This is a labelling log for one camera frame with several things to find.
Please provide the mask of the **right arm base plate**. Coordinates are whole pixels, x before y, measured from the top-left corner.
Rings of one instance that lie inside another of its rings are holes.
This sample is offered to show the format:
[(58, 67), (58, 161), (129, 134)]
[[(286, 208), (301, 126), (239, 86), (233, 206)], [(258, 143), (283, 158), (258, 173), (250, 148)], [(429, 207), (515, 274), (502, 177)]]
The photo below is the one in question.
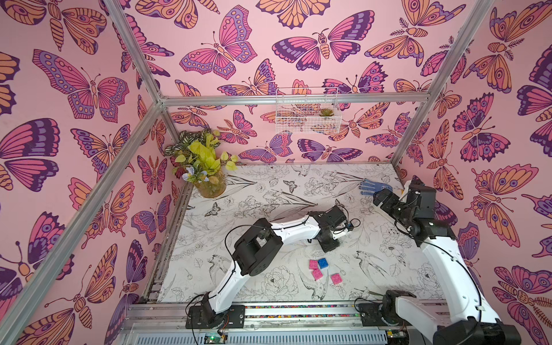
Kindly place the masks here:
[(398, 316), (385, 315), (381, 303), (362, 301), (361, 303), (357, 303), (354, 308), (360, 315), (362, 326), (411, 326), (409, 322)]

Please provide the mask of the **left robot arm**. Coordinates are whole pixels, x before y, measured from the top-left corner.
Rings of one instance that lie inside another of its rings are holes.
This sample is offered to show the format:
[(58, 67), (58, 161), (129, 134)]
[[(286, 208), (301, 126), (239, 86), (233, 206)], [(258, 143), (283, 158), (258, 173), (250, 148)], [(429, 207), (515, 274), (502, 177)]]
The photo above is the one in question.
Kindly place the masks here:
[(291, 221), (271, 222), (260, 218), (245, 226), (245, 233), (234, 243), (231, 264), (222, 281), (201, 299), (206, 322), (224, 316), (246, 282), (264, 272), (282, 247), (299, 241), (316, 241), (324, 252), (335, 250), (339, 239), (354, 228), (338, 206), (328, 211), (311, 211)]

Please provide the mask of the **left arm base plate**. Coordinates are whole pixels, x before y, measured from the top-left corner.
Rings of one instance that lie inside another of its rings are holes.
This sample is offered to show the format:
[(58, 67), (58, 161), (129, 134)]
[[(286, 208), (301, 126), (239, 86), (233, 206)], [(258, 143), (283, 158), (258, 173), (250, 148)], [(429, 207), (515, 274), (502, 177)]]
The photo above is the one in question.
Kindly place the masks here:
[(210, 307), (194, 306), (188, 311), (186, 329), (242, 329), (245, 320), (245, 306), (231, 306), (222, 313), (214, 313)]

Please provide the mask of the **blue lego brick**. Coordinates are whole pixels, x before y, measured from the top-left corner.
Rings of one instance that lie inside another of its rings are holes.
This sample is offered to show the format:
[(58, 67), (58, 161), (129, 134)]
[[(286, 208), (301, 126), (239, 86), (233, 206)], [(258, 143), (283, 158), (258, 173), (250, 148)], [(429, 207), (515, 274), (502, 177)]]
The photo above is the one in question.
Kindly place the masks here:
[(317, 261), (317, 263), (321, 270), (329, 266), (329, 263), (327, 262), (326, 258), (321, 258), (320, 260)]

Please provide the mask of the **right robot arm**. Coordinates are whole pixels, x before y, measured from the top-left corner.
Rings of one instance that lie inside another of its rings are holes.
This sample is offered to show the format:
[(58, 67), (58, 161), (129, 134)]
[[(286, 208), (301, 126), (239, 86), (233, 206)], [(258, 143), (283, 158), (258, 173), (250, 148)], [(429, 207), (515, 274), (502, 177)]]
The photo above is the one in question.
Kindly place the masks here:
[(447, 312), (412, 293), (387, 290), (380, 313), (387, 323), (409, 323), (432, 344), (520, 344), (516, 327), (503, 323), (468, 270), (450, 225), (435, 217), (436, 190), (409, 182), (402, 195), (383, 188), (376, 211), (412, 239), (433, 268)]

